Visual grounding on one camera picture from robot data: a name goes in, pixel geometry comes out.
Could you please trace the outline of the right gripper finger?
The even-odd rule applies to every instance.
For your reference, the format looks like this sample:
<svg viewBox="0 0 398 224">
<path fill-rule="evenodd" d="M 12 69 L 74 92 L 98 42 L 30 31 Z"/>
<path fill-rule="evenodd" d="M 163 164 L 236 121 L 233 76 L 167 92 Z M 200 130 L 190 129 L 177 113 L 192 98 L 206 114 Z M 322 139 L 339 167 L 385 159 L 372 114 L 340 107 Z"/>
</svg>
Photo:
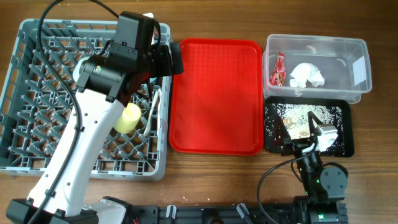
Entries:
<svg viewBox="0 0 398 224">
<path fill-rule="evenodd" d="M 319 124 L 323 124 L 323 122 L 320 121 L 312 111 L 309 111 L 307 113 L 307 116 L 308 116 L 308 126 L 309 126 L 310 134 L 315 134 L 315 125 L 314 124 L 319 125 Z"/>
<path fill-rule="evenodd" d="M 280 117 L 275 118 L 273 146 L 286 146 L 293 144 L 290 134 Z"/>
</svg>

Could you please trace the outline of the light green bowl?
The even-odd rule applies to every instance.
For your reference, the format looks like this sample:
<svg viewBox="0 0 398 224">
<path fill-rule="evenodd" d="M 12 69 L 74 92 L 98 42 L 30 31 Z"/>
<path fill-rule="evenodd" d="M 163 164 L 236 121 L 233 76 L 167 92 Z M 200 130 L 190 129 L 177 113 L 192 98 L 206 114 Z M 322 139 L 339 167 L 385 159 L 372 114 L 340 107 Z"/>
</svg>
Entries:
<svg viewBox="0 0 398 224">
<path fill-rule="evenodd" d="M 72 73 L 72 77 L 73 77 L 73 80 L 74 80 L 75 82 L 77 82 L 78 79 L 79 79 L 79 76 L 80 76 L 80 67 L 81 67 L 82 63 L 85 62 L 85 61 L 88 60 L 88 59 L 89 59 L 89 57 L 83 57 L 83 58 L 81 58 L 81 59 L 78 61 L 77 65 L 75 66 L 75 68 L 74 68 L 74 70 L 73 70 L 73 73 Z"/>
</svg>

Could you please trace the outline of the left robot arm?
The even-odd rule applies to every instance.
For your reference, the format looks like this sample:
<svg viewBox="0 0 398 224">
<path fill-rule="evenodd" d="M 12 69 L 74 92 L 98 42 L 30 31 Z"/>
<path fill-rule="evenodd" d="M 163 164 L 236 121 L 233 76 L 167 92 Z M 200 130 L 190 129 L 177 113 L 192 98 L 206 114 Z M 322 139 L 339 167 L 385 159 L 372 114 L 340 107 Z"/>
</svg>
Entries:
<svg viewBox="0 0 398 224">
<path fill-rule="evenodd" d="M 132 205 L 104 197 L 85 204 L 91 172 L 131 96 L 151 78 L 183 72 L 175 44 L 162 42 L 151 13 L 122 12 L 113 40 L 73 71 L 73 109 L 48 167 L 27 198 L 10 201 L 13 223 L 138 223 Z"/>
</svg>

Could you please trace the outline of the rice and nut scraps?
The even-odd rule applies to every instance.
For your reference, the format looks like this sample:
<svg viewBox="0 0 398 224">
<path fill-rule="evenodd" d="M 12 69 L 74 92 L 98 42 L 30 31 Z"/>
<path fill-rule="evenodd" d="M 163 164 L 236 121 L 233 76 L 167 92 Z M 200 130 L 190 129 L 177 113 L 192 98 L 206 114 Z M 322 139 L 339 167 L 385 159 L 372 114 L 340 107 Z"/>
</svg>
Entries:
<svg viewBox="0 0 398 224">
<path fill-rule="evenodd" d="M 343 140 L 343 111 L 338 106 L 295 105 L 270 103 L 264 108 L 265 117 L 265 147 L 269 152 L 280 153 L 282 147 L 274 146 L 275 114 L 277 114 L 286 127 L 292 139 L 308 138 L 310 128 L 308 112 L 311 111 L 322 123 L 332 124 L 338 133 L 333 144 L 324 152 L 323 156 L 345 157 L 345 144 Z"/>
</svg>

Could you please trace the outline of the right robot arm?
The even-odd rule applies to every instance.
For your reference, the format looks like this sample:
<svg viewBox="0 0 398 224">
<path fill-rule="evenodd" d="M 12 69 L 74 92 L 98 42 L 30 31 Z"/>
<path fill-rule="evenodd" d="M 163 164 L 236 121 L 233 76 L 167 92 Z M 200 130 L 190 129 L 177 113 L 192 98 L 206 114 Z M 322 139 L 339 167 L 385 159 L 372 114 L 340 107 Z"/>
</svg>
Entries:
<svg viewBox="0 0 398 224">
<path fill-rule="evenodd" d="M 291 223 L 343 223 L 339 201 L 345 198 L 348 171 L 335 162 L 324 164 L 320 153 L 333 145 L 338 137 L 337 128 L 322 123 L 313 112 L 307 113 L 310 135 L 292 139 L 282 118 L 275 115 L 274 146 L 282 148 L 281 155 L 293 155 L 298 175 L 306 195 L 294 197 L 290 208 Z"/>
</svg>

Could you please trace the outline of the white napkin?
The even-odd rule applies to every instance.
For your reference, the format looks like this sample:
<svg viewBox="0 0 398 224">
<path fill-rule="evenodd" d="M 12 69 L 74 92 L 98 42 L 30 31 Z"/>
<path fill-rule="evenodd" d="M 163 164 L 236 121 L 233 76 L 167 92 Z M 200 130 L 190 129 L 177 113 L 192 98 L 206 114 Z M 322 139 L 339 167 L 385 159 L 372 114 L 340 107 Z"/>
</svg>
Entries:
<svg viewBox="0 0 398 224">
<path fill-rule="evenodd" d="M 307 82 L 312 86 L 323 86 L 325 79 L 320 69 L 311 63 L 300 63 L 290 73 L 289 85 L 295 88 L 306 88 Z"/>
</svg>

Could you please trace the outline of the red snack wrapper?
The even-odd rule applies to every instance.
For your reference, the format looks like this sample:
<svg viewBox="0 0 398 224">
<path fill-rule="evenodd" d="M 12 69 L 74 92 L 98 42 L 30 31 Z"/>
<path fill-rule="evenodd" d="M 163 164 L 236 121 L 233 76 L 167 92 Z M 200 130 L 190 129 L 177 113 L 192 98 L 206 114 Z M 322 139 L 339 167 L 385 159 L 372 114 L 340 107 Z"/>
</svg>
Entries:
<svg viewBox="0 0 398 224">
<path fill-rule="evenodd" d="M 286 77 L 286 68 L 284 64 L 284 54 L 279 52 L 277 61 L 269 79 L 270 84 L 274 86 L 284 86 Z"/>
</svg>

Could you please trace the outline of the white plastic fork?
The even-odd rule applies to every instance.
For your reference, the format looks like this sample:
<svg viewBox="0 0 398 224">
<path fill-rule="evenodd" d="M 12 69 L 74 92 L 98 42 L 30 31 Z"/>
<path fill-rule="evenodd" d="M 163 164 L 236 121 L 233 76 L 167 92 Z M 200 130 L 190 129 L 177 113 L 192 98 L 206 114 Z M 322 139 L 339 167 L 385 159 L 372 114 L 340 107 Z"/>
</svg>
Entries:
<svg viewBox="0 0 398 224">
<path fill-rule="evenodd" d="M 158 96 L 157 96 L 156 91 L 155 91 L 155 95 L 154 95 L 154 97 L 152 99 L 152 104 L 150 106 L 150 111 L 149 111 L 149 115 L 148 115 L 148 119 L 147 119 L 147 124 L 146 124 L 146 128 L 144 130 L 144 136 L 148 136 L 149 133 L 150 133 L 150 129 L 151 129 L 151 126 L 152 126 L 152 116 L 154 115 L 155 108 L 157 108 Z"/>
</svg>

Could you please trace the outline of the yellow plastic cup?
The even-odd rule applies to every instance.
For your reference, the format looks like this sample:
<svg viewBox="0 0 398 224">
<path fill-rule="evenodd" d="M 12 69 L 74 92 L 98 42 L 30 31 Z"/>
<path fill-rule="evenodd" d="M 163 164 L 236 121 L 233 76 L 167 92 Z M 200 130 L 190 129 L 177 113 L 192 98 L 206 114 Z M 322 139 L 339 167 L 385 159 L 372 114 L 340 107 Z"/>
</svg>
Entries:
<svg viewBox="0 0 398 224">
<path fill-rule="evenodd" d="M 128 103 L 113 128 L 121 134 L 131 133 L 140 121 L 141 116 L 141 108 L 137 104 Z"/>
</svg>

